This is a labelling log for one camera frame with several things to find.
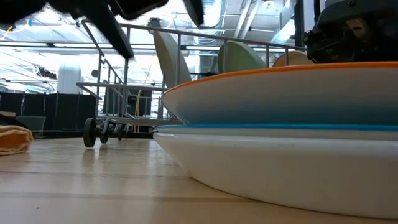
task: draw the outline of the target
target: wooden table surface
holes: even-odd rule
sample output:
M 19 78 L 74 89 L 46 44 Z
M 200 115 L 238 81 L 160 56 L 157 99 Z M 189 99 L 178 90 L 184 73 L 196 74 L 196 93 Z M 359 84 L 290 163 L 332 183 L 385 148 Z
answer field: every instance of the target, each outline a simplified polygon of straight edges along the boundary
M 0 157 L 2 223 L 398 223 L 287 208 L 189 178 L 148 139 L 36 140 Z

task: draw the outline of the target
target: cloth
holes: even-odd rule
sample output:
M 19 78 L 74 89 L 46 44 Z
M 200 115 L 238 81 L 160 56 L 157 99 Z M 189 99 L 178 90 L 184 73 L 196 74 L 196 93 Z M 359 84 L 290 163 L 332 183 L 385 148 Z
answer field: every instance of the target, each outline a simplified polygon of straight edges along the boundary
M 27 152 L 32 141 L 32 131 L 26 128 L 0 126 L 0 156 Z

